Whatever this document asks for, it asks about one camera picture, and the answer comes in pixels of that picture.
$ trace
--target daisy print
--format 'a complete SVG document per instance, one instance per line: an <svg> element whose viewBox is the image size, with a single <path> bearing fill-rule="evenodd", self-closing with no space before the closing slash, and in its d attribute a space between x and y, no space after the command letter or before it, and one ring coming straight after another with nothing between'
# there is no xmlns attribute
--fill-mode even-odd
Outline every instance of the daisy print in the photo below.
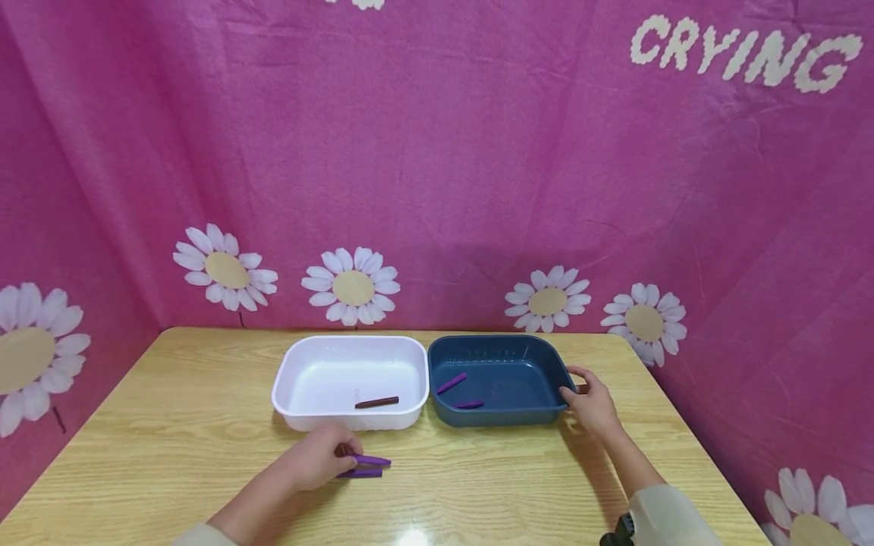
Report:
<svg viewBox="0 0 874 546"><path fill-rule="evenodd" d="M73 386L85 363L81 352L91 344L90 335L72 333L82 316L58 288L45 299L30 282L0 290L0 438L22 419L44 416L50 395Z"/></svg>
<svg viewBox="0 0 874 546"><path fill-rule="evenodd" d="M394 311L394 302L388 298L400 292L395 281L398 270L383 266L379 252L359 246L355 256L345 248L322 254L322 266L307 268L301 285L315 292L309 298L313 307L327 307L325 318L341 321L345 326L359 322L371 325L382 321L385 314Z"/></svg>
<svg viewBox="0 0 874 546"><path fill-rule="evenodd" d="M517 283L513 292L504 299L513 305L504 313L517 316L515 328L525 328L528 333L543 330L549 334L553 328L566 327L571 314L583 314L584 306L592 296L583 294L589 286L587 279L577 280L577 269L565 271L563 266L553 267L549 274L540 270L531 274L531 284Z"/></svg>
<svg viewBox="0 0 874 546"><path fill-rule="evenodd" d="M178 242L173 261L188 269L185 280L196 287L206 287L206 299L221 302L228 311L240 306L255 311L258 304L267 307L264 294L276 292L279 275L270 269L258 269L261 255L239 253L237 238L222 233L215 224L206 225L206 233L196 227L185 230L190 243Z"/></svg>
<svg viewBox="0 0 874 546"><path fill-rule="evenodd" d="M631 294L613 298L604 311L610 316L601 326L610 326L608 333L624 337L648 366L663 366L664 352L676 355L677 342L686 338L686 327L680 323L686 308L671 292L660 298L656 285L639 282L631 287Z"/></svg>
<svg viewBox="0 0 874 546"><path fill-rule="evenodd" d="M765 492L774 523L762 525L774 546L874 544L874 505L848 508L841 481L826 476L817 491L803 468L783 468L777 478L780 493Z"/></svg>

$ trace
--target sleeve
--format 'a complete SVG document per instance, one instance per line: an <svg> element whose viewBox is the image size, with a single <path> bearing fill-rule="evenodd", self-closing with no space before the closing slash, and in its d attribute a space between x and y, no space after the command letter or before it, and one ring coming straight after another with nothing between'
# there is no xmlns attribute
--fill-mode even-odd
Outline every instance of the sleeve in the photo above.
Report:
<svg viewBox="0 0 874 546"><path fill-rule="evenodd" d="M676 487L647 487L632 497L635 546L722 546L695 505Z"/></svg>
<svg viewBox="0 0 874 546"><path fill-rule="evenodd" d="M221 531L206 523L198 523L196 527L173 541L173 546L237 546Z"/></svg>

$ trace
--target hand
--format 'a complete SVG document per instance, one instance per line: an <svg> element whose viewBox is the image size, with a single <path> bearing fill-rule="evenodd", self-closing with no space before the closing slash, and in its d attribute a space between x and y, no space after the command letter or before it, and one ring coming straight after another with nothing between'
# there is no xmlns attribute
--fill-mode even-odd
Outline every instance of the hand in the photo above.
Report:
<svg viewBox="0 0 874 546"><path fill-rule="evenodd" d="M582 377L586 384L577 385L577 392L560 387L558 392L577 416L577 420L596 439L601 440L611 432L622 430L622 423L616 414L616 406L610 390L591 371L579 366L568 366L574 376Z"/></svg>
<svg viewBox="0 0 874 546"><path fill-rule="evenodd" d="M339 423L319 425L281 456L295 491L311 491L357 466L350 453L364 449L354 432Z"/></svg>

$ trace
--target dark blue basket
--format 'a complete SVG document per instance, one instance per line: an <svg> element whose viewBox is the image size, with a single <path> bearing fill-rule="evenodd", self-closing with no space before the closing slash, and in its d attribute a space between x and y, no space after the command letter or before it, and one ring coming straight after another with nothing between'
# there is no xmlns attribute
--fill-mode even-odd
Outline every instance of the dark blue basket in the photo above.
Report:
<svg viewBox="0 0 874 546"><path fill-rule="evenodd" d="M451 426L544 425L567 404L558 387L573 388L558 352L533 335L451 335L428 350L431 392L437 415ZM468 378L442 394L462 372ZM453 406L482 400L482 407Z"/></svg>

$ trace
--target wooden table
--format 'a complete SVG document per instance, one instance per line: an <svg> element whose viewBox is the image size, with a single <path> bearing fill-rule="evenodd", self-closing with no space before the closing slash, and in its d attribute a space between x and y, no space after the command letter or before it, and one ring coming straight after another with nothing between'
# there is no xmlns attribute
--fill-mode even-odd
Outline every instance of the wooden table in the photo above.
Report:
<svg viewBox="0 0 874 546"><path fill-rule="evenodd" d="M446 334L393 333L426 346ZM162 333L0 524L0 544L169 544L208 518L301 437L270 391L305 335ZM628 432L726 546L768 545L620 337L542 337L600 375ZM606 456L573 422L454 429L428 403L409 429L361 436L392 470L293 499L258 543L596 545L627 506Z"/></svg>

